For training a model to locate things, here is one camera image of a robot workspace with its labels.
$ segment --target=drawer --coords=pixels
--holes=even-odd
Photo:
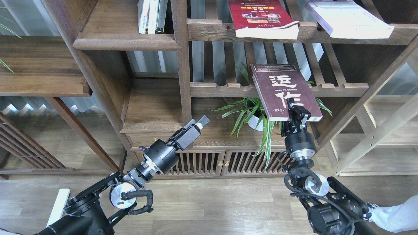
[[[126,134],[132,148],[131,150],[138,150],[139,146],[149,147],[156,140],[160,139],[163,141],[168,140],[172,136],[172,133],[159,133],[159,134],[143,134],[143,133],[132,133]]]

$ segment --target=silver motor disc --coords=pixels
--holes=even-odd
[[[308,176],[306,178],[305,189],[312,194],[323,197],[329,192],[329,184],[328,184],[328,181],[326,180],[326,178],[324,176],[322,176],[320,174],[316,174],[316,175],[319,177],[319,180],[322,182],[322,186],[320,187],[319,192],[316,193],[312,189],[312,187],[315,185],[312,181],[313,180],[312,176]]]
[[[130,183],[123,182],[121,184],[117,184],[110,190],[110,194],[109,194],[110,202],[113,204],[114,207],[117,207],[119,209],[128,208],[135,203],[136,197],[124,201],[122,200],[121,193],[123,192],[127,193],[127,192],[132,192],[132,191],[136,191],[136,188]]]

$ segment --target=book cover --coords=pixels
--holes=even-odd
[[[150,0],[150,13],[148,15],[148,30],[147,33],[155,34],[157,30],[157,17],[158,17],[158,10],[160,7],[159,0]]]
[[[148,15],[150,13],[150,0],[138,1],[138,31],[146,33],[148,28]]]
[[[293,21],[279,0],[229,0],[237,37],[297,39]]]
[[[305,8],[332,38],[389,38],[394,29],[352,0],[308,1]]]
[[[251,64],[251,69],[269,121],[290,120],[288,98],[311,112],[308,121],[321,120],[322,113],[297,64]]]

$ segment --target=robotic arm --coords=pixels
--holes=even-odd
[[[290,121],[282,125],[286,151],[294,161],[282,166],[285,185],[308,212],[314,233],[321,235],[375,235],[363,220],[368,206],[334,177],[325,179],[310,170],[316,154],[312,135],[306,129],[310,112],[288,99]]]
[[[149,148],[140,146],[145,153],[145,161],[125,176],[115,172],[70,198],[64,209],[66,216],[36,235],[113,235],[113,226],[124,216],[153,211],[153,193],[145,189],[145,183],[152,180],[156,173],[167,173],[178,162],[176,151],[186,149],[196,140],[208,122],[209,119],[202,116],[197,122],[191,120],[166,142],[157,140]],[[106,218],[99,195],[110,186],[109,199],[120,210]],[[147,204],[140,209],[134,209],[137,197],[147,197]]]

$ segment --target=gray pants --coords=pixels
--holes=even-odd
[[[389,232],[418,229],[418,195],[398,206],[374,209],[372,221]]]

